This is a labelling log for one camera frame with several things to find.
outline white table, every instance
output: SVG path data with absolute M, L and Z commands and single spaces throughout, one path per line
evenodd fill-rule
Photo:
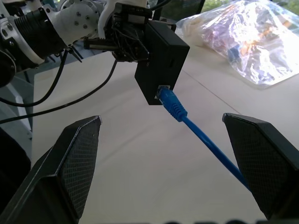
M 86 94 L 106 79 L 113 61 L 110 53 L 104 53 L 66 65 L 53 94 L 35 111 Z M 99 92 L 34 118 L 33 163 L 67 125 L 93 115 L 103 119 L 96 169 L 80 223 L 224 223 L 232 218 L 253 223 L 264 219 L 252 195 L 184 124 L 162 106 L 147 105 L 134 79 L 135 69 L 134 63 L 119 63 Z M 35 100 L 45 94 L 56 72 L 36 77 Z M 267 120 L 299 147 L 294 131 L 299 124 L 299 76 L 260 91 L 234 74 L 216 53 L 193 48 L 174 91 L 189 117 L 234 162 L 221 121 L 225 112 Z

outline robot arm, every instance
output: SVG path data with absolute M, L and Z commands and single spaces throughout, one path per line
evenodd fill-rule
M 135 78 L 150 105 L 159 105 L 161 85 L 173 89 L 189 51 L 175 25 L 152 21 L 146 0 L 66 0 L 19 18 L 0 20 L 0 87 L 16 72 L 35 68 L 45 58 L 84 39 L 86 49 L 112 51 L 119 62 L 137 62 Z

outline clear plastic bag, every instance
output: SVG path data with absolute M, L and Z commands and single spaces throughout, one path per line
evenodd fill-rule
M 214 49 L 259 87 L 299 73 L 299 16 L 271 1 L 233 1 L 177 27 L 188 43 Z

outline blue cable connector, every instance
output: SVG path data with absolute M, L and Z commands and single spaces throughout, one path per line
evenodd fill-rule
M 161 87 L 157 93 L 165 109 L 178 121 L 183 121 L 199 139 L 211 150 L 217 159 L 248 189 L 248 185 L 239 169 L 229 160 L 228 157 L 200 130 L 192 121 L 187 118 L 188 112 L 182 106 L 177 96 L 167 87 Z

